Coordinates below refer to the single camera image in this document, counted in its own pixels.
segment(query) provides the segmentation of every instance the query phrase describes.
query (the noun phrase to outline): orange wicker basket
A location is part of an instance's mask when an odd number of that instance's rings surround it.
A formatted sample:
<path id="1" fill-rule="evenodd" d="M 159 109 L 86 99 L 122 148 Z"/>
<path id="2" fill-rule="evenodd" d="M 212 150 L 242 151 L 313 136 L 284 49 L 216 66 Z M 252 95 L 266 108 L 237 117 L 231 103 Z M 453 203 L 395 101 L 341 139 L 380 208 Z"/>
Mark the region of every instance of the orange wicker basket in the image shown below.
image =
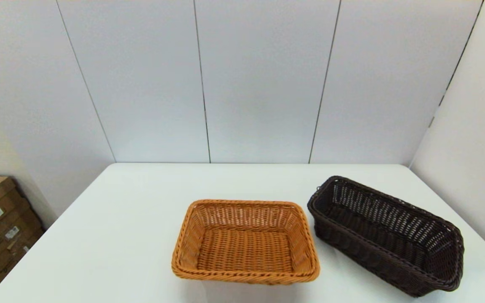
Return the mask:
<path id="1" fill-rule="evenodd" d="M 171 269 L 186 279 L 291 284 L 315 280 L 319 261 L 295 203 L 199 200 L 188 208 Z"/>

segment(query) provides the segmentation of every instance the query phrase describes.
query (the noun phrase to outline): table surface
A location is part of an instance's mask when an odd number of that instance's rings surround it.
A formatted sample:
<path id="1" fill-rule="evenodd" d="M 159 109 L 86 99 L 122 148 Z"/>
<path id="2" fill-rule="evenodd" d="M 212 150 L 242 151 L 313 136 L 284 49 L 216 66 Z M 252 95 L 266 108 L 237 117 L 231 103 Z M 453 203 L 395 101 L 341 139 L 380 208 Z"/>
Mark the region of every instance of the table surface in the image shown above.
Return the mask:
<path id="1" fill-rule="evenodd" d="M 315 238 L 321 274 L 313 282 L 267 286 L 185 280 L 171 254 L 191 202 L 203 198 L 306 203 L 341 175 L 454 223 L 465 244 L 454 292 L 409 297 Z M 0 303 L 483 302 L 485 242 L 437 194 L 400 165 L 109 166 L 0 284 Z"/>

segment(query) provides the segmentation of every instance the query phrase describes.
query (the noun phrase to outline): dark object on wall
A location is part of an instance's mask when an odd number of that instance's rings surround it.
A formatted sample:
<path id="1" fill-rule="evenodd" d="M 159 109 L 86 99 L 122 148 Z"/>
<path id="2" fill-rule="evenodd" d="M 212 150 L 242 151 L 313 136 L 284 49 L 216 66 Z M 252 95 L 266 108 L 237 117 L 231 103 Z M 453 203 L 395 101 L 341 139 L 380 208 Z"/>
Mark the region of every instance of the dark object on wall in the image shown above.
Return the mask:
<path id="1" fill-rule="evenodd" d="M 423 209 L 334 176 L 308 202 L 319 238 L 413 297 L 458 288 L 460 230 Z"/>

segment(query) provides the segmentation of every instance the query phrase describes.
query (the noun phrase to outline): panel seam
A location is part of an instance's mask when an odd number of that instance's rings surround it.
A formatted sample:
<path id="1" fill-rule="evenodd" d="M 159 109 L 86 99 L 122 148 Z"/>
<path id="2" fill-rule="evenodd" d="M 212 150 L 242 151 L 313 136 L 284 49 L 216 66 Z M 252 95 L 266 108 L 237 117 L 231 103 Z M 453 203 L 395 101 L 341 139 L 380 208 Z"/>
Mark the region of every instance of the panel seam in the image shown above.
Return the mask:
<path id="1" fill-rule="evenodd" d="M 104 129 L 104 125 L 102 125 L 102 121 L 100 120 L 100 115 L 99 115 L 99 112 L 98 110 L 96 109 L 96 105 L 95 105 L 95 102 L 93 101 L 93 96 L 91 96 L 91 92 L 89 90 L 89 86 L 87 85 L 87 81 L 85 80 L 85 76 L 83 75 L 83 71 L 81 69 L 81 65 L 80 65 L 80 62 L 79 60 L 77 59 L 77 56 L 76 56 L 76 51 L 75 51 L 75 48 L 72 44 L 72 41 L 71 41 L 71 37 L 69 35 L 69 31 L 67 29 L 67 25 L 65 23 L 65 19 L 63 18 L 63 14 L 61 12 L 61 8 L 59 7 L 59 2 L 58 0 L 56 0 L 56 4 L 57 4 L 57 9 L 59 10 L 59 15 L 61 16 L 61 21 L 63 22 L 63 27 L 65 27 L 65 32 L 67 33 L 67 38 L 69 39 L 69 43 L 71 45 L 71 48 L 72 48 L 72 53 L 74 54 L 75 56 L 75 59 L 76 59 L 76 63 L 77 63 L 77 67 L 80 71 L 80 74 L 81 74 L 81 78 L 83 79 L 83 83 L 85 84 L 85 88 L 87 89 L 87 94 L 89 95 L 89 98 L 91 100 L 91 104 L 93 105 L 93 109 L 95 110 L 95 113 L 96 113 L 96 118 L 98 119 L 99 123 L 100 123 L 100 128 L 102 129 L 102 133 L 104 133 L 104 137 L 106 138 L 106 143 L 108 143 L 108 147 L 109 147 L 109 151 L 110 153 L 112 154 L 112 157 L 113 157 L 113 161 L 115 163 L 117 163 L 117 159 L 115 158 L 115 154 L 113 153 L 113 149 L 112 149 L 112 146 L 111 144 L 109 143 L 109 140 L 108 140 L 108 135 L 106 135 L 106 130 Z"/>
<path id="2" fill-rule="evenodd" d="M 196 0 L 194 0 L 194 21 L 196 22 L 196 39 L 198 41 L 198 58 L 200 59 L 200 77 L 202 81 L 203 114 L 205 116 L 205 133 L 207 134 L 207 151 L 209 163 L 211 163 L 211 146 L 208 139 L 207 108 L 205 106 L 205 89 L 203 87 L 202 53 L 200 50 L 200 34 L 198 33 L 198 14 L 196 12 Z"/>
<path id="3" fill-rule="evenodd" d="M 310 157 L 308 157 L 308 164 L 312 160 L 312 152 L 314 151 L 315 134 L 317 133 L 317 124 L 319 123 L 319 114 L 321 113 L 321 104 L 323 103 L 323 95 L 325 94 L 325 85 L 327 84 L 327 75 L 329 74 L 330 58 L 333 54 L 334 38 L 336 37 L 336 29 L 338 28 L 338 19 L 340 16 L 340 7 L 342 6 L 342 0 L 339 0 L 338 11 L 336 12 L 336 21 L 334 24 L 333 40 L 330 43 L 329 60 L 327 62 L 327 70 L 325 71 L 325 79 L 323 80 L 323 90 L 321 90 L 321 98 L 319 101 L 319 107 L 317 109 L 317 119 L 315 120 L 314 136 L 312 138 L 312 147 L 310 147 Z"/>
<path id="4" fill-rule="evenodd" d="M 450 81 L 448 81 L 448 85 L 446 86 L 445 93 L 443 94 L 443 97 L 441 98 L 441 101 L 439 102 L 439 105 L 437 105 L 437 109 L 433 113 L 432 120 L 429 123 L 428 127 L 426 128 L 426 132 L 424 132 L 424 136 L 422 137 L 422 140 L 420 140 L 420 142 L 418 144 L 418 147 L 416 148 L 416 151 L 414 152 L 413 158 L 411 159 L 411 161 L 409 163 L 408 168 L 410 170 L 412 170 L 412 166 L 413 166 L 414 162 L 416 161 L 416 158 L 419 155 L 420 147 L 422 146 L 424 140 L 426 139 L 426 137 L 428 135 L 429 128 L 432 126 L 433 120 L 437 116 L 437 111 L 439 111 L 439 107 L 441 106 L 443 100 L 445 99 L 446 92 L 448 91 L 448 88 L 450 87 L 450 83 L 452 83 L 452 79 L 454 79 L 454 75 L 456 74 L 456 70 L 458 70 L 458 67 L 460 66 L 461 58 L 464 56 L 464 52 L 465 52 L 465 49 L 467 48 L 467 44 L 469 44 L 469 40 L 471 38 L 471 35 L 473 34 L 473 30 L 475 29 L 475 25 L 477 24 L 477 21 L 478 21 L 478 17 L 480 15 L 480 11 L 482 11 L 483 4 L 484 4 L 484 0 L 482 0 L 482 2 L 480 2 L 479 11 L 477 13 L 477 16 L 475 17 L 475 21 L 473 22 L 473 26 L 471 27 L 471 31 L 469 32 L 469 36 L 467 36 L 467 41 L 465 42 L 464 49 L 461 51 L 460 59 L 458 60 L 458 63 L 456 63 L 456 67 L 454 68 L 454 71 L 452 72 L 452 76 L 450 77 Z"/>

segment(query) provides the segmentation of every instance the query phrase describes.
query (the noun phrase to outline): wicker basket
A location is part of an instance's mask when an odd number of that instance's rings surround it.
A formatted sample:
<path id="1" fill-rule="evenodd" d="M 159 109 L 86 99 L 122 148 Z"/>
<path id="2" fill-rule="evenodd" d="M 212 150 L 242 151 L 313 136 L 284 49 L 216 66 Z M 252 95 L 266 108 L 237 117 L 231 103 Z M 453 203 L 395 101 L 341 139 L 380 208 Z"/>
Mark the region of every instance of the wicker basket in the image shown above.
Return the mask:
<path id="1" fill-rule="evenodd" d="M 413 297 L 458 288 L 464 241 L 452 223 L 344 177 L 310 198 L 319 238 Z"/>
<path id="2" fill-rule="evenodd" d="M 188 208 L 171 269 L 186 279 L 291 284 L 317 278 L 319 262 L 300 206 L 199 200 Z"/>

